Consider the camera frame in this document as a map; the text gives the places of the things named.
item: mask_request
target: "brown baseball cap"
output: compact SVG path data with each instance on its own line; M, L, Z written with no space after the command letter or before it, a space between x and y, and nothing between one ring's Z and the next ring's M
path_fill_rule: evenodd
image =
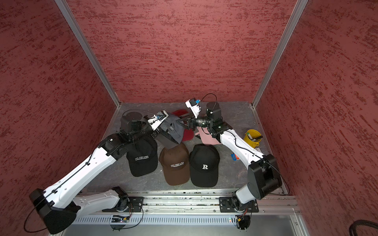
M169 185L180 185L190 178L189 151L183 143L174 148L164 148L159 156L164 177Z

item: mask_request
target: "black baseball cap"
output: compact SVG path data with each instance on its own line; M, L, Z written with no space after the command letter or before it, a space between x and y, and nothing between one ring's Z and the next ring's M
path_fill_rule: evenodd
M126 155L131 174L139 177L154 172L158 167L157 150L158 145L150 136L136 141Z
M213 145L195 145L189 156L192 183L197 187L214 187L218 182L219 161L219 153Z

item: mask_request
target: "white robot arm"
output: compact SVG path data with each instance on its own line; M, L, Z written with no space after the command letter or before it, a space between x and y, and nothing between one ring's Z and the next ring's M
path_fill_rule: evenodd
M57 234L75 219L96 211L115 207L117 211L126 210L130 201L120 187L86 197L76 195L101 171L127 153L136 140L152 135L167 117L166 111L161 111L147 120L146 129L140 130L142 122L134 121L141 119L141 115L127 114L125 119L121 120L121 131L106 137L75 169L45 190L34 190L29 198L49 232Z
M248 183L233 193L232 206L240 211L247 207L250 201L261 199L282 185L276 159L273 155L264 155L249 146L232 127L223 121L217 102L206 105L206 115L199 117L200 100L195 98L186 102L191 106L194 117L182 118L177 122L187 129L197 126L208 128L213 138L233 151L248 169Z

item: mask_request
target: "cap brim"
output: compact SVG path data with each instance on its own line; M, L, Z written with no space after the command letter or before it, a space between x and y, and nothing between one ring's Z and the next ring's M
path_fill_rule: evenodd
M212 172L203 173L190 166L190 179L192 183L197 187L214 187L218 182L218 168L216 168Z
M187 163L182 169L172 171L167 167L163 167L164 178L167 184L171 186L184 184L190 179L189 163Z
M152 158L148 162L139 163L139 164L135 162L129 162L129 166L130 166L131 174L135 177L140 177L140 176L154 172L156 168L158 167L158 159L155 157L155 158Z
M165 133L165 132L159 133L155 137L155 140L159 141L167 149L174 148L175 146L178 145L178 143L175 143L176 141L172 138L172 136L168 133Z
M185 129L182 141L192 140L193 138L194 138L194 131Z

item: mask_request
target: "red textured wall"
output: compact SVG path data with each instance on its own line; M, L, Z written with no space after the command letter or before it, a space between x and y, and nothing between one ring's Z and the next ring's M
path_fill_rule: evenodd
M0 44L0 234L31 235L29 193L89 155L115 105L53 0L2 1Z
M296 0L67 0L123 102L252 101Z
M378 222L377 10L310 0L258 104L311 236Z

